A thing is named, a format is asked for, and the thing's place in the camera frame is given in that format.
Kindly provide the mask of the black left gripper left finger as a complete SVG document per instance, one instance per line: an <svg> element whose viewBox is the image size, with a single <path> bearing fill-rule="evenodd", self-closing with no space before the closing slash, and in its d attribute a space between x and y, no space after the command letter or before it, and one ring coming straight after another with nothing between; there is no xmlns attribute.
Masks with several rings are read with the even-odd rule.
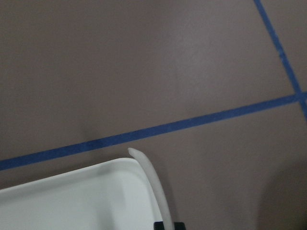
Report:
<svg viewBox="0 0 307 230"><path fill-rule="evenodd" d="M154 230L165 230L164 223L162 221L155 222L153 224Z"/></svg>

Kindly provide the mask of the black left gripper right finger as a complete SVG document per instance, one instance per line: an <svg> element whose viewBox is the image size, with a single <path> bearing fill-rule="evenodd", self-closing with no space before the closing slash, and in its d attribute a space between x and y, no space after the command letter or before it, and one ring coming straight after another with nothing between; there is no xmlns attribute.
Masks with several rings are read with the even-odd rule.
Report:
<svg viewBox="0 0 307 230"><path fill-rule="evenodd" d="M174 230L186 230L184 222L174 222Z"/></svg>

